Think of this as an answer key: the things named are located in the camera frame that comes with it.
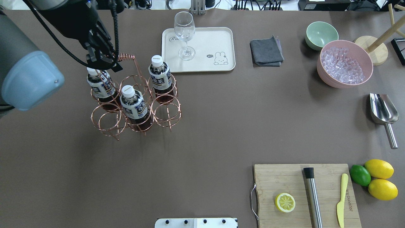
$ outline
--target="pink bowl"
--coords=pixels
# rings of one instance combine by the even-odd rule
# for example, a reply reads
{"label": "pink bowl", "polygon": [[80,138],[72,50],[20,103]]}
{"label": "pink bowl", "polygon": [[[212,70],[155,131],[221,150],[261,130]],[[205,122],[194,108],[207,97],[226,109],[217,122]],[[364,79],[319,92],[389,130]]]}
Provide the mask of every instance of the pink bowl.
{"label": "pink bowl", "polygon": [[[357,60],[357,62],[359,63],[361,69],[363,70],[363,75],[365,77],[363,82],[361,82],[359,84],[347,84],[347,83],[334,79],[331,75],[329,75],[326,72],[326,70],[323,68],[322,63],[321,63],[321,55],[323,52],[330,49],[331,47],[337,47],[337,48],[346,47],[349,49],[349,51],[347,53],[347,57],[351,57],[352,59]],[[330,85],[331,87],[350,88],[350,87],[358,86],[358,85],[361,85],[361,84],[367,82],[370,79],[371,75],[373,74],[374,68],[373,68],[373,62],[371,61],[370,56],[359,45],[357,45],[353,42],[350,42],[350,41],[336,40],[336,41],[331,41],[331,42],[327,43],[325,45],[325,47],[322,48],[321,53],[319,54],[319,57],[318,57],[316,69],[317,69],[318,74],[321,77],[322,81],[324,81],[326,84]]]}

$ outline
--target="ice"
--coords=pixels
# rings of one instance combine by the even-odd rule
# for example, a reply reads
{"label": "ice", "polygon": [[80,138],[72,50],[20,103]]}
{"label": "ice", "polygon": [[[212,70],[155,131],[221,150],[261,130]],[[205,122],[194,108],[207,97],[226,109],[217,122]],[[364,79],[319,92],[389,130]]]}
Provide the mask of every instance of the ice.
{"label": "ice", "polygon": [[365,80],[359,63],[348,57],[348,48],[331,47],[321,54],[321,63],[325,71],[334,79],[347,83],[359,84]]}

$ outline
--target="yellow knife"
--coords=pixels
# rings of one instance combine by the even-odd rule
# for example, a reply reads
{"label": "yellow knife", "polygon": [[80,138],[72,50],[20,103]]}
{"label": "yellow knife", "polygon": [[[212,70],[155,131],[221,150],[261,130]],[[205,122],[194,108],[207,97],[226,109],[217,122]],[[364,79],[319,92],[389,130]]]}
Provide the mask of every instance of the yellow knife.
{"label": "yellow knife", "polygon": [[346,173],[342,174],[342,180],[340,185],[340,202],[337,203],[337,220],[339,221],[339,225],[341,228],[345,227],[345,224],[343,222],[343,209],[345,207],[345,195],[348,181],[349,176]]}

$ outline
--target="black muddler tip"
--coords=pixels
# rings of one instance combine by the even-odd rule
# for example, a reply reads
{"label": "black muddler tip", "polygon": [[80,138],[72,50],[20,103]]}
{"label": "black muddler tip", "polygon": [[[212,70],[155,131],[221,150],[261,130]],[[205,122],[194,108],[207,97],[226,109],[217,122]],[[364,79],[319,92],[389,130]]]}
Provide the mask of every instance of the black muddler tip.
{"label": "black muddler tip", "polygon": [[313,167],[304,168],[304,174],[306,179],[314,178]]}

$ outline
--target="white bottle cap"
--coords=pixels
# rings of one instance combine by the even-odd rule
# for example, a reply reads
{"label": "white bottle cap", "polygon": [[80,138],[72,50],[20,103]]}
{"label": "white bottle cap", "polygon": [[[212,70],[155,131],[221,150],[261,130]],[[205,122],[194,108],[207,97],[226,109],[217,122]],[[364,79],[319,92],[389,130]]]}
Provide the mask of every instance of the white bottle cap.
{"label": "white bottle cap", "polygon": [[97,70],[93,69],[93,68],[87,68],[87,72],[89,72],[90,75],[92,76],[97,76]]}
{"label": "white bottle cap", "polygon": [[132,86],[126,85],[122,87],[122,95],[126,98],[131,98],[135,95],[135,90]]}
{"label": "white bottle cap", "polygon": [[152,56],[152,65],[154,67],[160,67],[163,65],[163,58],[160,55]]}

